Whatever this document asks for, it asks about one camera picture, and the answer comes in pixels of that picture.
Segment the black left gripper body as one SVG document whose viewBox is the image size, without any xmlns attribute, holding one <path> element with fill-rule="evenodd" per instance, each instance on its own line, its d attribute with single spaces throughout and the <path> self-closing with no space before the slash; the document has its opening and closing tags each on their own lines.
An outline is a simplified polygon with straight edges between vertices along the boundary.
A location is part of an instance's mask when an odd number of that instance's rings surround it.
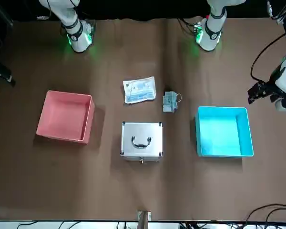
<svg viewBox="0 0 286 229">
<path fill-rule="evenodd" d="M 261 82 L 261 98 L 270 97 L 270 99 L 276 99 L 275 85 L 269 82 Z"/>
</svg>

